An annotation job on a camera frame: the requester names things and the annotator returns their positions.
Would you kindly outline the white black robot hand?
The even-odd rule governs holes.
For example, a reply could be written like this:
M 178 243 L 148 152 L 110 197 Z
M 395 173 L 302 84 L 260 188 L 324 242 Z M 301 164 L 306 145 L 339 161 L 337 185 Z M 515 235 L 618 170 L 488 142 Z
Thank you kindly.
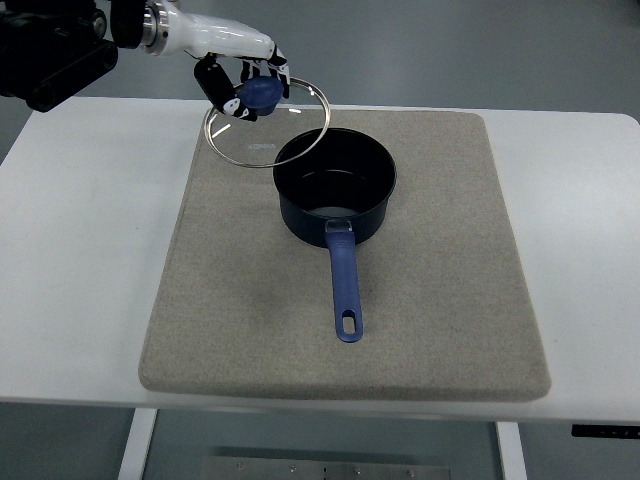
M 240 99 L 220 57 L 242 61 L 242 83 L 261 73 L 266 65 L 269 74 L 289 95 L 290 73 L 286 57 L 268 35 L 243 23 L 181 11 L 170 1 L 151 5 L 158 19 L 154 47 L 159 56 L 183 51 L 196 59 L 194 77 L 208 100 L 220 113 L 254 122 L 258 114 Z

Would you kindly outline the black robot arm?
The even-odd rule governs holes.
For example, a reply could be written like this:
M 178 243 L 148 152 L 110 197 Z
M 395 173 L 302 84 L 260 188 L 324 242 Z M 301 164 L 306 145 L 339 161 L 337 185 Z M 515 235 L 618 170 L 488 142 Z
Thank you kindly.
M 159 1 L 1 3 L 1 95 L 48 112 L 111 72 L 121 49 L 168 39 Z

